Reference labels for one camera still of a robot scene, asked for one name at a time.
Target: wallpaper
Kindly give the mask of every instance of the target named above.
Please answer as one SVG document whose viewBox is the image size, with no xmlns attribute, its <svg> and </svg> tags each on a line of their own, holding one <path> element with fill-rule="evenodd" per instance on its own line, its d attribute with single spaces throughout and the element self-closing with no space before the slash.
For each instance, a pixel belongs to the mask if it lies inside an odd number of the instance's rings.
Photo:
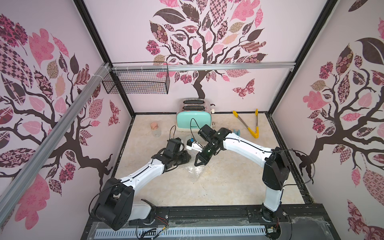
<svg viewBox="0 0 384 240">
<path fill-rule="evenodd" d="M 274 114 L 341 239 L 384 239 L 383 7 L 342 1 Z"/>
<path fill-rule="evenodd" d="M 63 25 L 58 18 L 48 25 L 42 23 L 49 19 L 44 15 L 31 21 L 23 15 L 30 6 L 12 11 L 12 4 L 0 13 L 1 191 L 102 64 L 71 1 L 55 7 L 72 17 L 67 24 L 76 39 L 68 36 L 66 26 L 57 27 Z M 42 10 L 39 5 L 32 9 Z M 129 120 L 120 96 L 106 94 L 99 85 L 1 226 L 0 238 L 80 238 L 89 201 L 110 177 Z"/>
<path fill-rule="evenodd" d="M 292 24 L 299 25 L 298 32 L 286 35 L 283 19 L 292 6 L 280 14 L 281 5 L 263 0 L 113 2 L 113 6 L 102 1 L 87 2 L 112 61 L 166 62 L 164 65 L 294 61 L 312 27 L 310 24 L 316 21 L 314 16 L 324 4 L 323 1 L 311 6 L 303 3 L 314 15 L 309 17 L 304 13 L 293 17 L 291 14 Z M 127 10 L 113 17 L 103 13 L 127 7 L 135 12 Z M 125 26 L 129 26 L 129 31 L 121 31 Z M 206 98 L 215 104 L 217 111 L 233 108 L 249 111 L 256 107 L 267 110 L 287 71 L 171 71 L 167 96 L 128 94 L 128 97 L 137 112 L 176 111 L 183 97 Z M 231 100 L 222 101 L 222 94 Z"/>
</svg>

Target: mint green toaster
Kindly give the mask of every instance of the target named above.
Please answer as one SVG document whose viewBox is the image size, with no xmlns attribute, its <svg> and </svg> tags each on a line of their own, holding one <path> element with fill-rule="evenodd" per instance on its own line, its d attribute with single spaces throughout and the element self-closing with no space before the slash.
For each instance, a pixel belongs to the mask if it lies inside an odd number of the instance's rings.
<svg viewBox="0 0 384 240">
<path fill-rule="evenodd" d="M 211 106 L 209 102 L 201 98 L 186 98 L 182 101 L 179 112 L 176 115 L 176 129 L 182 132 L 199 131 L 199 127 L 208 125 L 212 127 Z"/>
</svg>

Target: butterfly decal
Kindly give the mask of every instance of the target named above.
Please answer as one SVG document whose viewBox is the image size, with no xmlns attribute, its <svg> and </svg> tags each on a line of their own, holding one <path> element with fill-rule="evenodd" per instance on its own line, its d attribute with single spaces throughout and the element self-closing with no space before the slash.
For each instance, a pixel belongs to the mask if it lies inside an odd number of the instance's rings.
<svg viewBox="0 0 384 240">
<path fill-rule="evenodd" d="M 115 104 L 110 100 L 109 101 L 109 105 L 111 107 L 111 110 L 112 110 L 112 116 L 109 118 L 109 121 L 108 121 L 108 126 L 112 125 L 112 124 L 117 124 L 119 122 L 119 112 L 121 110 L 119 110 L 117 107 L 115 107 Z"/>
<path fill-rule="evenodd" d="M 253 93 L 255 94 L 253 91 L 255 90 L 255 88 L 253 87 L 253 85 L 255 85 L 255 79 L 252 79 L 251 81 L 249 81 L 249 83 L 247 83 L 247 85 L 245 86 L 245 88 L 234 88 L 232 89 L 235 93 L 238 93 L 240 97 L 242 97 L 244 99 L 244 96 L 247 94 L 247 93 Z"/>
</svg>

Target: black wire basket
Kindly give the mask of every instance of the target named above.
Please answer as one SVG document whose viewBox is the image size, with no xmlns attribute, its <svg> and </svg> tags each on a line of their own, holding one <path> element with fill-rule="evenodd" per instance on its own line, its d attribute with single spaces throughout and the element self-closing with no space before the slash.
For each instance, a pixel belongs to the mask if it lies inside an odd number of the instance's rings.
<svg viewBox="0 0 384 240">
<path fill-rule="evenodd" d="M 116 85 L 118 84 L 116 81 L 119 81 L 125 93 L 168 94 L 169 72 L 166 64 L 164 65 L 163 62 L 131 62 L 127 64 L 132 63 L 153 63 L 154 69 L 143 69 L 141 66 L 129 66 L 128 69 L 113 68 L 112 73 L 103 79 L 107 93 L 119 93 Z"/>
</svg>

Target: wire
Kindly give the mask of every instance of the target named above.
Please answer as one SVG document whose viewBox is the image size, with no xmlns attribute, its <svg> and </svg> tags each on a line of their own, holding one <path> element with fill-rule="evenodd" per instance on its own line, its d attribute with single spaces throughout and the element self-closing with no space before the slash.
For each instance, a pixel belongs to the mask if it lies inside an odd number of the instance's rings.
<svg viewBox="0 0 384 240">
<path fill-rule="evenodd" d="M 172 131 L 172 128 L 175 127 L 175 131 L 176 131 L 176 125 L 173 125 L 170 130 L 169 130 L 169 140 L 170 140 L 170 133 Z"/>
<path fill-rule="evenodd" d="M 262 150 L 262 149 L 260 149 L 260 148 L 258 148 L 258 147 L 256 147 L 256 146 L 254 146 L 254 145 L 248 143 L 248 142 L 245 142 L 245 141 L 243 141 L 243 140 L 241 140 L 241 139 L 230 138 L 230 137 L 226 137 L 225 139 L 232 139 L 232 140 L 237 140 L 237 141 L 240 141 L 240 142 L 244 142 L 244 143 L 246 143 L 246 144 L 248 144 L 248 145 L 250 145 L 250 146 L 252 146 L 252 147 L 254 147 L 254 148 L 256 148 L 256 149 L 258 149 L 258 150 L 260 150 L 260 151 L 262 151 L 262 152 L 286 152 L 286 151 L 293 151 L 293 152 L 300 152 L 300 153 L 304 154 L 305 156 L 307 156 L 307 157 L 311 160 L 311 162 L 312 162 L 312 164 L 313 164 L 313 175 L 312 175 L 312 177 L 311 177 L 308 181 L 306 181 L 305 183 L 285 184 L 285 185 L 283 185 L 283 187 L 285 187 L 285 186 L 290 186 L 290 185 L 305 185 L 305 184 L 309 183 L 310 181 L 312 181 L 312 179 L 314 178 L 314 175 L 315 175 L 315 173 L 316 173 L 316 168 L 315 168 L 314 162 L 313 162 L 313 160 L 310 158 L 310 156 L 308 156 L 305 152 L 302 152 L 302 151 L 299 151 L 299 150 L 294 150 L 294 149 L 283 149 L 283 150 L 279 150 L 279 151 L 265 151 L 265 150 Z"/>
</svg>

